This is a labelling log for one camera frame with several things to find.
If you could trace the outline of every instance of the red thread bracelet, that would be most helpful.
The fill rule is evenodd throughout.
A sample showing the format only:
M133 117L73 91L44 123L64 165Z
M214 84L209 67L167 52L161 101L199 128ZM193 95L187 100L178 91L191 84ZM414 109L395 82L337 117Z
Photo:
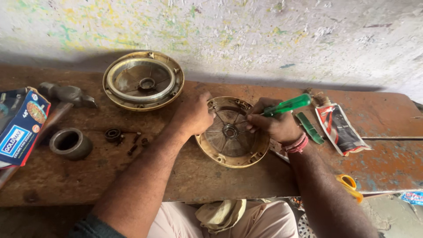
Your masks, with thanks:
M301 137L294 142L292 145L288 145L283 147L283 149L287 153L296 153L299 152L302 153L302 149L308 144L308 137L306 136L305 132L302 133Z

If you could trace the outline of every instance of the hammer head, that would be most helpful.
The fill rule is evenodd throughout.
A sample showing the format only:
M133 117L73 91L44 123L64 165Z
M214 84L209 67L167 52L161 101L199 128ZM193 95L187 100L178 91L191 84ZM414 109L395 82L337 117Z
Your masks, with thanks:
M75 86L59 86L55 83L41 83L38 92L48 98L57 98L62 102L72 103L74 107L97 108L93 97L84 95L82 90Z

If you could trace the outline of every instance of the red and white packet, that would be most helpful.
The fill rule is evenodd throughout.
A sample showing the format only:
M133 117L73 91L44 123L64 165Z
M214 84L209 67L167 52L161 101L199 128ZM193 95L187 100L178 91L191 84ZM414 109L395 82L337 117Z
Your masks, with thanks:
M316 107L317 117L329 140L342 155L348 156L364 149L372 150L351 126L342 108L332 103Z

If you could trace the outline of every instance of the green plastic piece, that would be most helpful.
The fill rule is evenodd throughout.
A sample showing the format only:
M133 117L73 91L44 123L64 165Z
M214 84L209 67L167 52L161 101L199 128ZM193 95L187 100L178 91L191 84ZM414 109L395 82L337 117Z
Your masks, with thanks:
M278 113L285 113L287 111L310 105L310 102L310 95L303 94L298 97L291 98L290 100L287 100L285 102L281 102L279 103L279 105L276 105L274 107L265 108L262 115L265 117L274 116Z
M311 138L314 140L314 142L318 144L323 144L324 139L317 133L314 126L310 123L310 121L307 119L307 117L304 115L304 113L300 112L297 115L295 115L299 121L301 122L302 126L307 131L307 134L311 136Z

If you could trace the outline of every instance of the white wall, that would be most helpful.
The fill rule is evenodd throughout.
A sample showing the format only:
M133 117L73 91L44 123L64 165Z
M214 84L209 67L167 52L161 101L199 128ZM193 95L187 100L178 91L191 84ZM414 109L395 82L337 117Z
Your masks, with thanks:
M423 102L422 0L2 0L0 63L104 71L134 50L188 80Z

